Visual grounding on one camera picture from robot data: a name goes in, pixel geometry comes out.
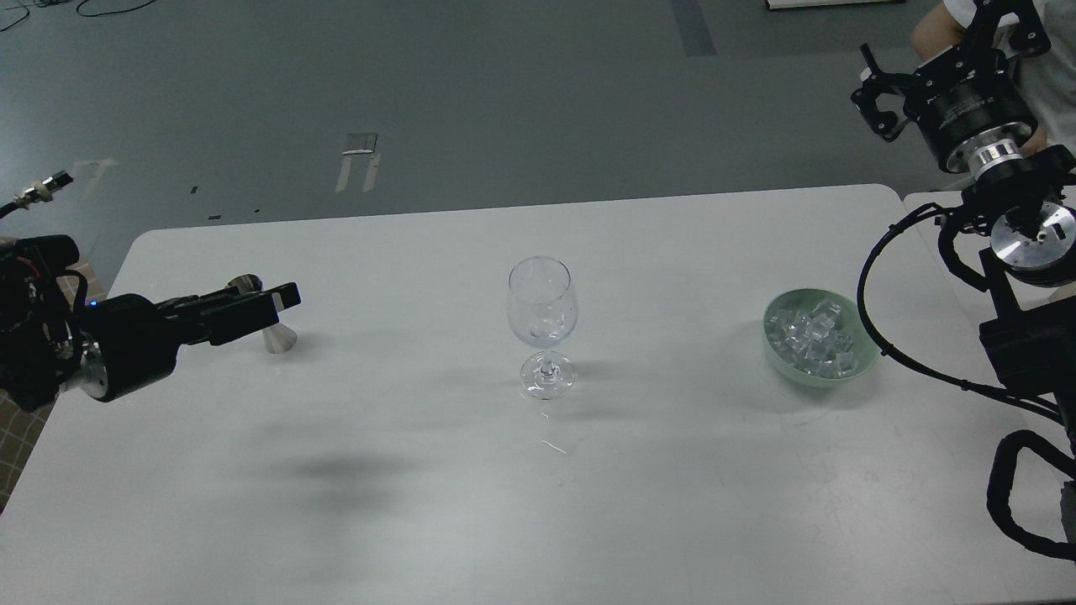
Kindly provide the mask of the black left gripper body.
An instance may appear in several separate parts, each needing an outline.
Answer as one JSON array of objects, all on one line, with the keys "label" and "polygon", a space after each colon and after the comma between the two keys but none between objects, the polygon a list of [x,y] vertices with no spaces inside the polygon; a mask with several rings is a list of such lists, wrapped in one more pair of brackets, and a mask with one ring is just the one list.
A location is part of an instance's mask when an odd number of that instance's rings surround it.
[{"label": "black left gripper body", "polygon": [[77,365],[61,391],[81,388],[90,398],[111,402],[176,369],[180,329],[154,302],[137,294],[101,300],[76,313]]}]

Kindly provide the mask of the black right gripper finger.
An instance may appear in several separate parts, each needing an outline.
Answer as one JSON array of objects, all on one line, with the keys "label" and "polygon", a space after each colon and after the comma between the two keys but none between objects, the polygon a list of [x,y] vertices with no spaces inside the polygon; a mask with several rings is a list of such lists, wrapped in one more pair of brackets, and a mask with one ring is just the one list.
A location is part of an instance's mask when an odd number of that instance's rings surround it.
[{"label": "black right gripper finger", "polygon": [[958,43],[961,64],[1005,64],[1052,50],[1033,1],[972,1],[966,34]]},{"label": "black right gripper finger", "polygon": [[872,133],[884,142],[893,142],[903,133],[904,127],[910,122],[902,110],[883,110],[879,105],[883,97],[905,99],[907,92],[917,86],[915,74],[883,71],[878,65],[870,45],[858,46],[865,64],[861,74],[861,83],[851,92],[851,103],[856,108],[858,115],[864,119]]}]

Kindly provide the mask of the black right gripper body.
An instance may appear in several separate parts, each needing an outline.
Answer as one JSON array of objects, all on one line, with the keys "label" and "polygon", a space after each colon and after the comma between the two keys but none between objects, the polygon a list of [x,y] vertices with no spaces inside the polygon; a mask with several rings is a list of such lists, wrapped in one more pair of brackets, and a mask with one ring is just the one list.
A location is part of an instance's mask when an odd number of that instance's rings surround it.
[{"label": "black right gripper body", "polygon": [[906,93],[904,115],[917,125],[937,167],[949,175],[971,170],[973,150],[1005,139],[1020,146],[1038,128],[1002,50],[961,60],[950,47],[914,74],[919,86]]}]

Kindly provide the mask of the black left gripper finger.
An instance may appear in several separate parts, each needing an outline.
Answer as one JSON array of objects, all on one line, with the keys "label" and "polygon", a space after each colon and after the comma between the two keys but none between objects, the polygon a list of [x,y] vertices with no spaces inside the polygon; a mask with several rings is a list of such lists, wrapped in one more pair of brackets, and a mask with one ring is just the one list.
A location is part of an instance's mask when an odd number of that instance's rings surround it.
[{"label": "black left gripper finger", "polygon": [[211,313],[274,313],[298,307],[301,294],[296,283],[289,282],[269,290],[242,291],[236,286],[207,292],[203,295],[176,297],[164,302],[168,315],[208,315]]},{"label": "black left gripper finger", "polygon": [[220,347],[277,325],[279,311],[269,298],[204,298],[178,305],[168,318],[182,344]]}]

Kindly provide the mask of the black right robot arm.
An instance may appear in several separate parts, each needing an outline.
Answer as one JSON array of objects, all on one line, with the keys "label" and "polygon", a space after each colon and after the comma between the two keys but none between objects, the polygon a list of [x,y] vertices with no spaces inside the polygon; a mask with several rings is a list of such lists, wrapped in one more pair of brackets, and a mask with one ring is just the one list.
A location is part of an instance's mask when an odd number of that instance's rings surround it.
[{"label": "black right robot arm", "polygon": [[[868,45],[866,70],[851,103],[884,141],[908,124],[919,128],[938,168],[968,173],[961,203],[928,203],[889,227],[872,248],[856,281],[856,312],[884,356],[912,371],[1008,403],[1061,424],[1073,441],[1073,299],[1020,307],[1010,280],[1034,287],[1073,284],[1073,210],[1063,191],[1073,185],[1073,153],[1063,145],[1021,152],[1037,119],[1008,73],[993,38],[1013,18],[1011,46],[1019,57],[1042,56],[1052,42],[1031,1],[976,1],[968,30],[910,74],[887,72]],[[900,234],[937,219],[944,265],[971,289],[987,292],[996,318],[979,326],[983,352],[999,386],[935,371],[900,351],[881,334],[866,307],[875,261]]]}]

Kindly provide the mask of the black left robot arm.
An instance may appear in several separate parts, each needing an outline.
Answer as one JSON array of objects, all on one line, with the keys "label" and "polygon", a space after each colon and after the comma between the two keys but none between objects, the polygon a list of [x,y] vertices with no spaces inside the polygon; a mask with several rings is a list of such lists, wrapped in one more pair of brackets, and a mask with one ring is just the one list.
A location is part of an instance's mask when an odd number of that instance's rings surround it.
[{"label": "black left robot arm", "polygon": [[3,244],[3,391],[27,413],[76,388],[93,400],[112,402],[157,383],[176,370],[182,347],[220,347],[257,332],[268,334],[273,353],[296,344],[280,320],[301,302],[295,283],[268,289],[243,275],[201,296],[151,302],[124,294],[91,302],[80,258],[66,234]]}]

